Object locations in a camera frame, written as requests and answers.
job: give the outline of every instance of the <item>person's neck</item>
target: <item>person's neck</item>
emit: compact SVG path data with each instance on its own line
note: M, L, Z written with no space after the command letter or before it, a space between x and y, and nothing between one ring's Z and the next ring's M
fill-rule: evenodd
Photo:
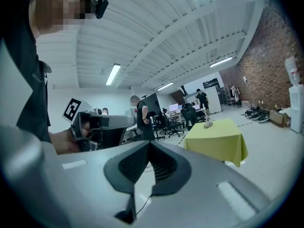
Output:
M37 39L40 36L40 33L36 23L36 0L32 0L30 2L28 10L29 25L34 35L34 38Z

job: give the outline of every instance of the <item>yellow table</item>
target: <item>yellow table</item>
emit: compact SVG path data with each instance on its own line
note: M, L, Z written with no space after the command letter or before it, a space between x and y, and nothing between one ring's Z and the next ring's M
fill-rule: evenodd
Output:
M248 156L243 135L234 122L227 118L213 121L210 128L205 123L196 123L185 137L184 148L219 161L230 161L240 167Z

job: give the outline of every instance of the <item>white floor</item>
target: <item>white floor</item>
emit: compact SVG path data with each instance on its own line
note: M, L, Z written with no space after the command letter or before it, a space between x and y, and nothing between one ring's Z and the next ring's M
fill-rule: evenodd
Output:
M242 132L248 149L248 156L240 168L232 163L227 166L239 172L256 184L271 200L292 185L296 173L301 168L304 157L304 137L289 128L274 124L257 123L241 116L247 108L224 107L220 113L212 114L211 120L231 118ZM160 141L183 147L183 138L188 133L176 134ZM135 185L137 212L144 206L155 184L154 172L150 164Z

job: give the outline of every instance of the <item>person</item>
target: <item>person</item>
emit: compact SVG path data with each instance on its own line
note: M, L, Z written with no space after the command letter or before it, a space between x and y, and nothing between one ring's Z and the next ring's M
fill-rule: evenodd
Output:
M167 117L167 119L170 119L170 114L168 113L168 110L166 108L162 109L162 112L165 114L165 116Z
M153 140L154 132L152 124L150 123L150 116L146 103L141 101L136 95L131 97L130 102L133 106L137 107L136 123L137 128L142 133L142 140Z
M103 108L103 111L101 112L101 115L109 115L109 110L108 108Z
M3 37L12 60L33 91L17 127L52 143L57 154L78 152L79 147L71 128L59 133L48 132L45 72L38 60L36 40L40 35L61 31L76 19L87 18L92 2L94 0L27 0ZM83 134L88 133L89 123L86 123Z
M199 99L199 103L200 103L200 107L203 108L203 104L204 107L206 108L206 115L209 118L209 106L208 106L208 98L205 92L201 92L200 89L197 89L196 92L198 93L195 98Z

